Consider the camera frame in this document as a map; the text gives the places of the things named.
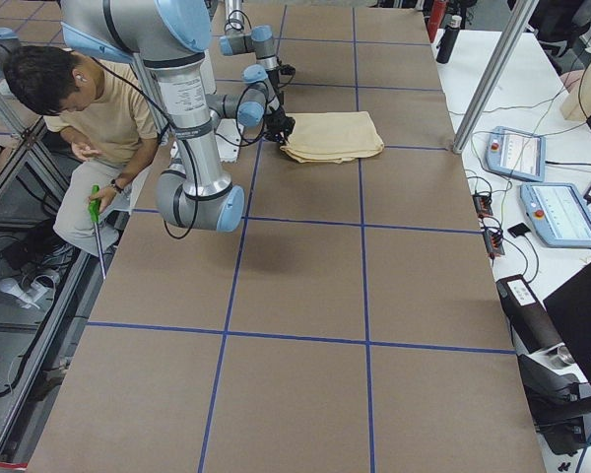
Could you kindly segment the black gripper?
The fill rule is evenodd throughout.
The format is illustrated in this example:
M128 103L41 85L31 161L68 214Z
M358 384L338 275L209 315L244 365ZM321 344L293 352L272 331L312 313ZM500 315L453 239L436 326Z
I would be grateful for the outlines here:
M283 110L276 110L266 116L266 139L268 141L287 144L295 128L295 120L287 116Z

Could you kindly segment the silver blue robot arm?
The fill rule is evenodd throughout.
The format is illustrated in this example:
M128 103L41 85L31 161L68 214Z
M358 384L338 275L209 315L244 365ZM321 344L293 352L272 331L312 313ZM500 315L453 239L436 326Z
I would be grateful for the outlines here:
M285 144L295 127L283 109L281 61L268 25L244 29L243 14L227 4L225 56L253 53L238 96L206 91L201 65L212 40L212 8L203 1L64 1L65 43L88 56L115 62L142 59L156 85L180 157L159 177L157 207L177 227L231 232L245 203L243 189L223 170L216 130L224 118L260 127Z
M237 56L252 53L256 62L265 71L278 73L281 62L277 54L277 44L273 30L269 25L249 28L248 20L242 10L241 1L225 1L224 34L219 39L219 48L223 56Z

